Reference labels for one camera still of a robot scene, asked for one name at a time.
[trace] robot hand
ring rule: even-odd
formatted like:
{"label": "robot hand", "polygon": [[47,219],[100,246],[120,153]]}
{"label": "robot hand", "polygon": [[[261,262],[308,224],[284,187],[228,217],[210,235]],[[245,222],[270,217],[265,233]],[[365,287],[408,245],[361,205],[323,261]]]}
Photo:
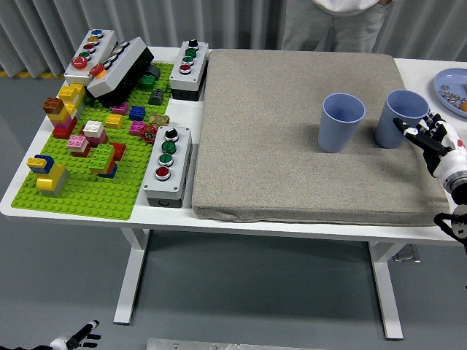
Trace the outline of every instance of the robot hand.
{"label": "robot hand", "polygon": [[[101,338],[100,335],[97,334],[91,334],[91,331],[99,326],[98,321],[92,321],[89,322],[87,325],[85,325],[83,328],[81,328],[78,333],[71,337],[59,337],[55,339],[52,343],[50,343],[50,346],[47,345],[39,345],[36,346],[32,350],[72,350],[76,349],[78,347],[83,347],[83,348],[96,348],[97,343],[89,343],[89,342],[84,342],[81,343],[85,339],[93,339],[93,340],[98,340]],[[15,348],[15,349],[8,349],[4,348],[3,346],[0,346],[0,350],[26,350],[24,348]]]}
{"label": "robot hand", "polygon": [[439,114],[425,116],[416,128],[399,118],[397,129],[413,144],[423,149],[428,172],[441,180],[444,189],[457,204],[467,204],[467,151],[455,129]]}

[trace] white shirt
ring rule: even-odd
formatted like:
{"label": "white shirt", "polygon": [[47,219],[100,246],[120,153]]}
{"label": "white shirt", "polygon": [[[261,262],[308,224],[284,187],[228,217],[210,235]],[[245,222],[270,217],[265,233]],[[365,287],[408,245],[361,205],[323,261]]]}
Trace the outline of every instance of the white shirt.
{"label": "white shirt", "polygon": [[374,6],[378,0],[313,0],[323,11],[337,17],[362,13]]}

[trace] gray pants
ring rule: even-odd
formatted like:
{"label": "gray pants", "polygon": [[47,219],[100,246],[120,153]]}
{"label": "gray pants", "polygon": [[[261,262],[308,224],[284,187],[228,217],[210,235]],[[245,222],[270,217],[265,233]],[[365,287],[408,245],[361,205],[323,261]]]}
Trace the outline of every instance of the gray pants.
{"label": "gray pants", "polygon": [[333,26],[334,51],[370,53],[385,21],[387,8],[375,4],[358,15],[334,17],[312,0],[288,0],[281,50],[313,51],[323,34]]}

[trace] robotic hand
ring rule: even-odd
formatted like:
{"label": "robotic hand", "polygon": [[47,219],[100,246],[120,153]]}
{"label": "robotic hand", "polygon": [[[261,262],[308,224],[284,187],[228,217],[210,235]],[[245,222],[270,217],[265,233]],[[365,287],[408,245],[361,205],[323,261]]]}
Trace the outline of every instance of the robotic hand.
{"label": "robotic hand", "polygon": [[[461,242],[467,254],[467,151],[456,130],[439,114],[430,112],[412,128],[399,118],[397,129],[413,144],[423,149],[428,172],[441,180],[443,188],[459,205],[453,214],[440,213],[434,222],[447,235]],[[451,220],[451,227],[444,222]]]}
{"label": "robotic hand", "polygon": [[[81,328],[75,335],[71,337],[59,337],[55,339],[52,343],[50,343],[49,346],[46,345],[39,345],[36,346],[32,350],[72,350],[72,349],[77,349],[78,347],[83,347],[83,348],[96,348],[97,343],[90,343],[90,342],[84,342],[81,343],[85,339],[93,339],[93,340],[98,340],[101,338],[100,335],[97,334],[91,334],[91,331],[99,326],[98,321],[91,321],[87,325],[85,325],[83,328]],[[3,346],[0,346],[0,350],[11,350],[4,348]],[[23,348],[16,348],[13,350],[26,350]]]}

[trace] control box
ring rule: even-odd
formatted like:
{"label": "control box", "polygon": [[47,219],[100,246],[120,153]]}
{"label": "control box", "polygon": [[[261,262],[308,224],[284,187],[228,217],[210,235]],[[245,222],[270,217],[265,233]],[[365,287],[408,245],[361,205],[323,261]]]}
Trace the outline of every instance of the control box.
{"label": "control box", "polygon": [[182,208],[192,148],[189,128],[159,127],[142,182],[150,206]]}
{"label": "control box", "polygon": [[104,62],[110,56],[116,44],[117,37],[114,31],[91,29],[65,70],[66,82],[69,85],[77,83],[88,86],[94,78],[89,71],[97,63]]}
{"label": "control box", "polygon": [[209,45],[193,39],[182,43],[170,74],[172,98],[199,101],[206,80]]}
{"label": "control box", "polygon": [[96,78],[88,85],[89,93],[104,107],[121,104],[153,59],[140,37],[121,42],[99,69],[90,72]]}

